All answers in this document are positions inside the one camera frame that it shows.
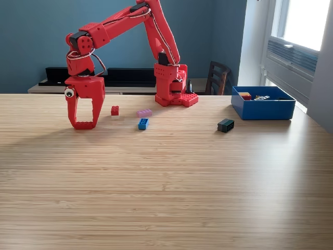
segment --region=wall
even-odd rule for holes
[[[238,86],[260,85],[269,7],[269,1],[247,1]]]
[[[333,133],[333,1],[330,3],[322,49],[312,84],[308,115]]]
[[[211,60],[215,0],[161,0],[174,33],[181,63],[189,77],[206,78]],[[10,0],[0,8],[0,93],[26,93],[45,76],[46,67],[66,66],[65,37],[89,22],[103,21],[135,5],[135,0]],[[107,67],[152,68],[152,56],[143,24],[96,51]]]
[[[247,0],[216,0],[212,35],[212,60],[231,68],[237,85]]]

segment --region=blue plastic bin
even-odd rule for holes
[[[238,93],[249,92],[252,100],[245,101]],[[255,96],[269,96],[269,100],[254,101]],[[279,97],[288,100],[279,101]],[[231,104],[242,120],[290,120],[296,100],[275,86],[233,87]]]

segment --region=red robot arm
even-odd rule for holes
[[[196,94],[185,93],[187,66],[179,65],[178,49],[159,0],[136,1],[136,6],[128,7],[101,23],[89,23],[80,28],[78,33],[71,33],[66,37],[70,46],[67,65],[71,77],[65,82],[68,85],[65,96],[68,102],[68,117],[76,129],[92,129],[96,126],[105,98],[104,79],[99,76],[106,67],[98,56],[93,54],[94,50],[142,22],[145,23],[154,58],[159,61],[154,67],[157,79],[156,102],[162,106],[190,106],[198,101]],[[98,59],[104,69],[95,76],[91,76],[94,72],[91,55]],[[92,122],[76,121],[79,97],[92,99]]]

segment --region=window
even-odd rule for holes
[[[261,85],[269,79],[305,107],[333,0],[271,0]]]
[[[320,51],[330,0],[277,0],[272,36]]]

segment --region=blue lego brick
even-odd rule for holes
[[[149,119],[148,118],[143,118],[140,120],[138,127],[141,130],[146,130],[148,128],[148,124],[149,124]]]

